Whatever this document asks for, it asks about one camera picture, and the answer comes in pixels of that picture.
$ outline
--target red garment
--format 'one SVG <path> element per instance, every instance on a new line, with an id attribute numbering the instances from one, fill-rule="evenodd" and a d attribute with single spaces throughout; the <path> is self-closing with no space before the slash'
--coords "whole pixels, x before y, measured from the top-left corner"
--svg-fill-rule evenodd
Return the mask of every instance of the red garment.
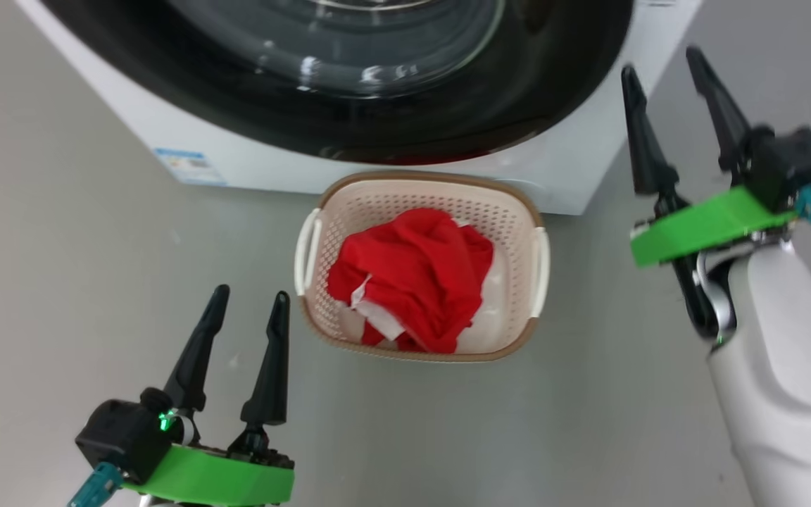
<path id="1" fill-rule="evenodd" d="M 364 299 L 385 308 L 405 328 L 401 350 L 453 353 L 459 334 L 480 308 L 480 289 L 493 244 L 445 212 L 419 208 L 344 240 L 327 276 L 327 292 L 350 305 L 370 275 Z M 379 343 L 366 324 L 363 343 Z"/>

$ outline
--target beige laundry basket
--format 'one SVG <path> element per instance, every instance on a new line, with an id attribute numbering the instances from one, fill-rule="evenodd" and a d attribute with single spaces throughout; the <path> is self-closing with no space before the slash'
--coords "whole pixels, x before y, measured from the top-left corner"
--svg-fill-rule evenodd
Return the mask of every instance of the beige laundry basket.
<path id="1" fill-rule="evenodd" d="M 469 353 L 402 352 L 393 343 L 364 346 L 361 327 L 351 322 L 354 313 L 327 294 L 328 270 L 349 234 L 414 208 L 446 211 L 474 225 L 496 247 L 489 285 L 485 280 L 484 305 L 465 332 L 470 334 L 464 339 L 465 349 L 474 347 Z M 534 331 L 550 278 L 550 244 L 540 214 L 514 187 L 437 173 L 363 173 L 331 186 L 306 218 L 296 244 L 294 277 L 307 320 L 334 346 L 416 361 L 492 361 L 518 350 Z"/>

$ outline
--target floor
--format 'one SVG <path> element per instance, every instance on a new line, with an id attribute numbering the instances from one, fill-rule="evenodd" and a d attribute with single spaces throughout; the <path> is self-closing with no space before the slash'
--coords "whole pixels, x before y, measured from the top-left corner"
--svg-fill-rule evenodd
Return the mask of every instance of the floor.
<path id="1" fill-rule="evenodd" d="M 811 2 L 709 0 L 689 35 L 753 119 L 811 124 Z M 650 112 L 682 192 L 727 181 L 682 55 Z M 64 505 L 89 472 L 72 439 L 99 402 L 161 386 L 229 283 L 203 443 L 241 429 L 277 291 L 314 196 L 186 187 L 0 1 L 0 505 Z M 666 269 L 637 270 L 645 218 L 627 152 L 581 218 L 547 216 L 550 298 L 534 339 L 486 365 L 357 356 L 292 324 L 292 506 L 752 504 Z M 811 231 L 796 240 L 811 265 Z M 113 505 L 135 504 L 119 493 Z"/>

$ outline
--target green led light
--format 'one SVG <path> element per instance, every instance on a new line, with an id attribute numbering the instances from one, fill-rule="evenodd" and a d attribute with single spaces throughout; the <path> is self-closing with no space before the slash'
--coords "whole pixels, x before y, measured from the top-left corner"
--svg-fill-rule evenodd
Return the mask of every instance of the green led light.
<path id="1" fill-rule="evenodd" d="M 167 411 L 164 414 L 158 414 L 158 429 L 168 431 L 171 425 L 174 424 L 174 411 Z"/>

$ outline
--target washing machine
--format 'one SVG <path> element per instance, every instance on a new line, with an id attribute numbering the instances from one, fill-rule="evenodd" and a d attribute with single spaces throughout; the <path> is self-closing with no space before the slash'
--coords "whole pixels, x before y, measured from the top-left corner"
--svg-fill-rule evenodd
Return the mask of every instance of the washing machine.
<path id="1" fill-rule="evenodd" d="M 183 183 L 502 180 L 577 215 L 700 0 L 17 0 Z"/>

